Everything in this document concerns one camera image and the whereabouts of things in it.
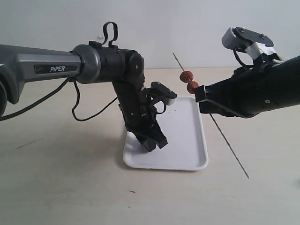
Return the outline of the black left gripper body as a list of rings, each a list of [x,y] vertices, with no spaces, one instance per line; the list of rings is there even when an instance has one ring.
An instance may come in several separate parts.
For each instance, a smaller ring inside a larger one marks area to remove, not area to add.
[[[139,141],[158,141],[157,110],[143,91],[119,91],[118,100],[125,127]]]

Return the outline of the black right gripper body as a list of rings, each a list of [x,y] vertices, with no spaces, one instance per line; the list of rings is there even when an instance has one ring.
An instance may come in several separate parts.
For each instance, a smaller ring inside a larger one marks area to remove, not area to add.
[[[234,70],[225,85],[225,106],[229,112],[251,118],[281,108],[277,97],[280,91],[279,69],[279,65],[264,65]]]

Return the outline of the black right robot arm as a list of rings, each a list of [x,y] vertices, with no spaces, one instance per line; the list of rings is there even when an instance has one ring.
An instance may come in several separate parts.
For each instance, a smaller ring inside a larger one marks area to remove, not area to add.
[[[195,88],[195,100],[202,114],[241,118],[299,105],[300,58],[239,67],[228,79]]]

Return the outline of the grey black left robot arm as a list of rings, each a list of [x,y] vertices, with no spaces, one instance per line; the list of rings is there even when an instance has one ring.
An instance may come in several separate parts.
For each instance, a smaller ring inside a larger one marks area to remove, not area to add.
[[[144,60],[134,50],[102,47],[96,42],[78,45],[70,52],[12,45],[0,47],[0,119],[7,103],[16,104],[25,83],[64,79],[74,84],[111,82],[125,127],[148,151],[163,148],[167,138],[157,122],[155,103],[164,89],[145,88]]]

